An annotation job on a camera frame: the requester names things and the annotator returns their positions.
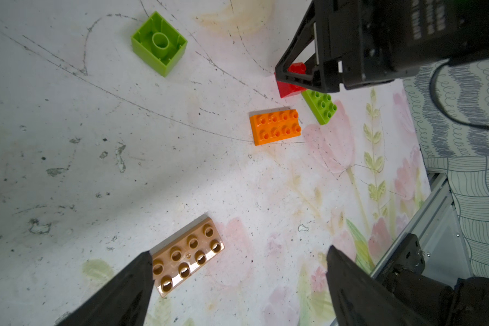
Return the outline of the green square lego brick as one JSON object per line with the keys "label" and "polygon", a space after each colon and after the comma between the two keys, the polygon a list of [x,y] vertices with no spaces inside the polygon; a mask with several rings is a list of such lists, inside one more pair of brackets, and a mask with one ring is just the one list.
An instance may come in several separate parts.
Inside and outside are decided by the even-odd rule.
{"label": "green square lego brick", "polygon": [[133,52],[166,77],[186,52],[187,39],[154,12],[131,37]]}

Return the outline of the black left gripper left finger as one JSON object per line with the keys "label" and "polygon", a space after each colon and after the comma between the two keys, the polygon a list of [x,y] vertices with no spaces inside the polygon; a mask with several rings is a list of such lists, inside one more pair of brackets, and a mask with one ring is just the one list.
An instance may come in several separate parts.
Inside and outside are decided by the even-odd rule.
{"label": "black left gripper left finger", "polygon": [[146,251],[59,325],[143,325],[152,287],[152,257]]}

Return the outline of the green long lego brick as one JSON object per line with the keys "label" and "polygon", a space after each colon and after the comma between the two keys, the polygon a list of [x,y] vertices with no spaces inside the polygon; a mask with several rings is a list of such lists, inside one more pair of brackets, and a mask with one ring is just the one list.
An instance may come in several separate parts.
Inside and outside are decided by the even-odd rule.
{"label": "green long lego brick", "polygon": [[326,125],[337,112],[337,107],[329,94],[306,90],[302,92],[302,96],[317,122],[322,126]]}

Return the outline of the orange 2x4 lego plate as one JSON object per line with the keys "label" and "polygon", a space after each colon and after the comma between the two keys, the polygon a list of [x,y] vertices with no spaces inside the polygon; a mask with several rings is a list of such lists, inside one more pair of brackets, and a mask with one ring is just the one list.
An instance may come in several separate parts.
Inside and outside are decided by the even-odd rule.
{"label": "orange 2x4 lego plate", "polygon": [[284,141],[302,134],[299,114],[294,109],[253,115],[250,123],[256,146]]}

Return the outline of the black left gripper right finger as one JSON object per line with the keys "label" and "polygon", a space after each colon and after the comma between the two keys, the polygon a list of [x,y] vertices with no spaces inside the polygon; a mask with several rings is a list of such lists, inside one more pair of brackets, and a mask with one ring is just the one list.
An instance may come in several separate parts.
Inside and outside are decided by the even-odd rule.
{"label": "black left gripper right finger", "polygon": [[339,325],[427,325],[334,246],[327,252],[327,284]]}

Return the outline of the tan 2x4 lego plate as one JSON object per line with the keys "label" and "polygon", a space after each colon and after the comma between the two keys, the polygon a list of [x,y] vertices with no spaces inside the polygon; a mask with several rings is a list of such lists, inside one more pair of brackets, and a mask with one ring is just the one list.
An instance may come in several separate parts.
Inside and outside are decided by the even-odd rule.
{"label": "tan 2x4 lego plate", "polygon": [[203,214],[150,250],[152,277],[166,297],[225,249],[214,221]]}

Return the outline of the red square lego brick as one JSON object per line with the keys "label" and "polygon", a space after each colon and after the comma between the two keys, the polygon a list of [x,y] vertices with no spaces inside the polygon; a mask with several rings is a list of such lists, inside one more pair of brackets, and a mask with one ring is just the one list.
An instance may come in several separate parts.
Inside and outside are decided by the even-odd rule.
{"label": "red square lego brick", "polygon": [[[290,65],[288,72],[305,74],[306,73],[306,65],[302,62],[293,63]],[[285,97],[288,97],[288,96],[300,94],[300,92],[305,91],[305,88],[303,88],[301,86],[296,86],[296,85],[288,84],[288,83],[281,82],[281,81],[277,81],[277,87],[278,87],[278,92],[279,92],[281,99],[284,99]]]}

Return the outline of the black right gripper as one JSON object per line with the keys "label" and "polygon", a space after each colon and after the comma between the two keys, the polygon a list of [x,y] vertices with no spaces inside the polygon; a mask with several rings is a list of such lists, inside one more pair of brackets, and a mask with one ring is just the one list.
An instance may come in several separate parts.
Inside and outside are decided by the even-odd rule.
{"label": "black right gripper", "polygon": [[336,93],[487,58],[489,1],[311,1],[274,72]]}

